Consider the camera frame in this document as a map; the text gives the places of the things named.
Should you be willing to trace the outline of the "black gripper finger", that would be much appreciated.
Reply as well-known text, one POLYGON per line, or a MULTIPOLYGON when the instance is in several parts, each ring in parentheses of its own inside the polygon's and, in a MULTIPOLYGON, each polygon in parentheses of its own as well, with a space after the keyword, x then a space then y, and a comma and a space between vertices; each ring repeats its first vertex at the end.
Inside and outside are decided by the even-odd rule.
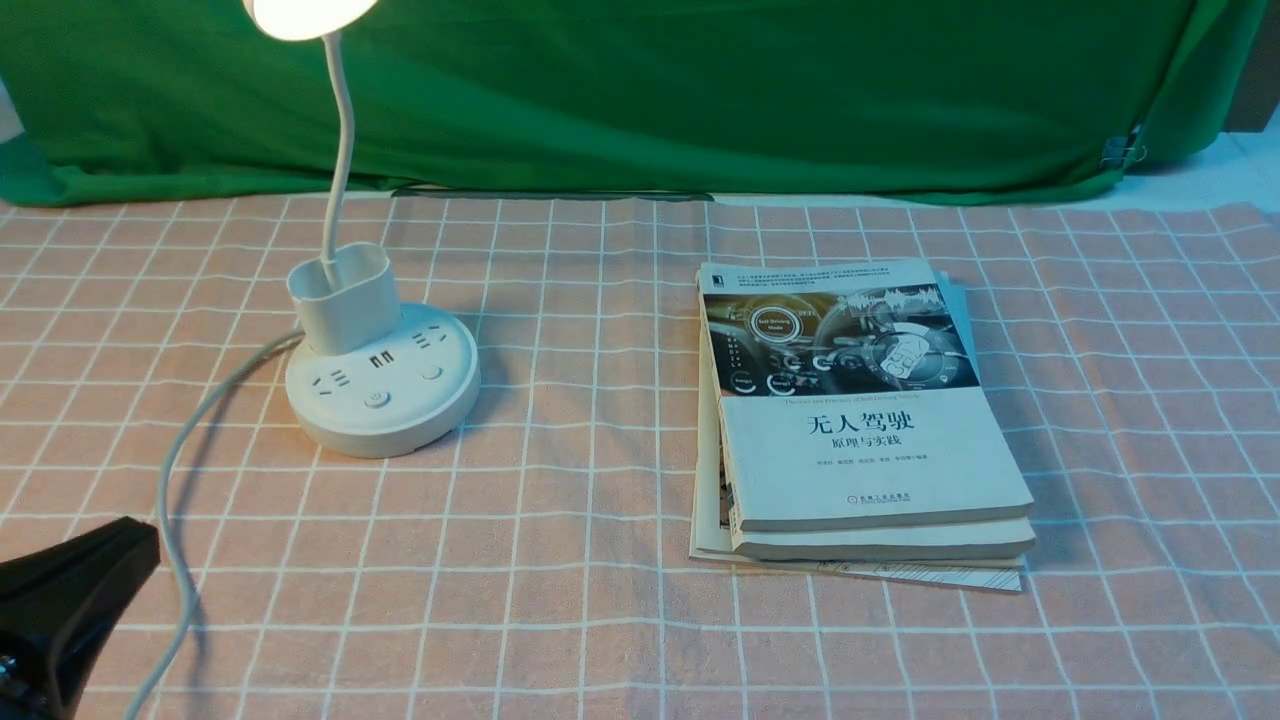
POLYGON ((1 565, 1 716, 72 719, 115 625, 160 562, 157 528, 118 518, 1 565))

